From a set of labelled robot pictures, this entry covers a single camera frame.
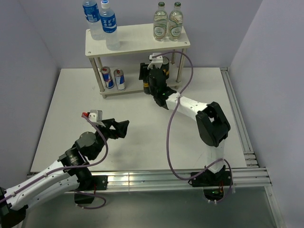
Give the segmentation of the dark coffee can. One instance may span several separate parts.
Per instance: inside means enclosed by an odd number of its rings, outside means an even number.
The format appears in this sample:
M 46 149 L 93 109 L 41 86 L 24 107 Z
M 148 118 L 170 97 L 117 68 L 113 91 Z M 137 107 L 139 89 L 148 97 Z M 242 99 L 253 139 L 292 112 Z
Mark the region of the dark coffee can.
M 145 94 L 150 95 L 149 82 L 147 80 L 143 80 L 143 91 Z
M 165 74 L 165 78 L 168 79 L 170 77 L 170 61 L 166 56 L 163 56 L 162 59 L 163 59 L 162 71 Z

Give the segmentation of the Red Bull can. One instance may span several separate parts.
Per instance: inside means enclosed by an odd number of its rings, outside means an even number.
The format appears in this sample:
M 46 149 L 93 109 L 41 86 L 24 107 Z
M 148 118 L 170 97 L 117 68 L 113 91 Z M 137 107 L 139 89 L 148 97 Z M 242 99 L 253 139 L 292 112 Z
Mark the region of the Red Bull can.
M 114 77 L 115 77 L 115 82 L 117 89 L 119 91 L 125 90 L 125 79 L 124 79 L 124 72 L 121 69 L 116 69 L 114 71 Z
M 101 68 L 101 73 L 102 73 L 102 77 L 103 77 L 103 80 L 105 82 L 105 86 L 106 88 L 108 89 L 111 89 L 114 87 L 114 81 L 113 81 L 113 78 L 112 78 L 112 75 L 111 75 L 111 70 L 109 67 L 103 67 Z

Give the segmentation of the blue-label water bottle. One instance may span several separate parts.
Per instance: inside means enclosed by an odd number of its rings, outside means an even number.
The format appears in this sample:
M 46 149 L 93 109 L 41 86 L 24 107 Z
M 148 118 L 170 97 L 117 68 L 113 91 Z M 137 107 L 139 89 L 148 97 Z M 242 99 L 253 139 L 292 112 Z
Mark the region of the blue-label water bottle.
M 103 40 L 105 37 L 97 2 L 95 0 L 84 0 L 83 10 L 92 39 Z
M 106 46 L 109 50 L 117 50 L 120 41 L 117 32 L 117 21 L 114 11 L 108 0 L 101 1 L 102 11 L 100 13 L 101 23 L 105 34 Z

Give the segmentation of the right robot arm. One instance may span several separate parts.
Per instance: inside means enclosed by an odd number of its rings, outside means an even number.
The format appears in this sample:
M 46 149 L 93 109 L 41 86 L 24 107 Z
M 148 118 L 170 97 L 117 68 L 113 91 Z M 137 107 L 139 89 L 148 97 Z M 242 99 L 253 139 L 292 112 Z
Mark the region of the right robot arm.
M 146 94 L 151 94 L 156 104 L 164 109 L 179 112 L 198 127 L 201 140 L 207 145 L 207 167 L 202 174 L 191 173 L 189 184 L 193 187 L 209 187 L 229 184 L 232 179 L 224 164 L 224 144 L 231 127 L 220 105 L 197 102 L 182 96 L 167 86 L 169 67 L 149 68 L 140 64 L 139 79 L 143 81 Z

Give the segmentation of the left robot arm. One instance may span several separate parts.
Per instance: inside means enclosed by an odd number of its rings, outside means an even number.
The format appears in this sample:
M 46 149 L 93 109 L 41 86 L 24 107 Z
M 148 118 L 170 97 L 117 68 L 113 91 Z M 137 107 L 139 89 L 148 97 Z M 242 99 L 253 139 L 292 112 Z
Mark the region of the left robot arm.
M 14 187 L 0 189 L 0 225 L 12 228 L 26 217 L 32 209 L 67 191 L 92 190 L 94 177 L 89 161 L 95 160 L 108 139 L 124 138 L 129 121 L 117 122 L 107 119 L 89 123 L 96 132 L 82 133 L 72 147 L 49 167 Z

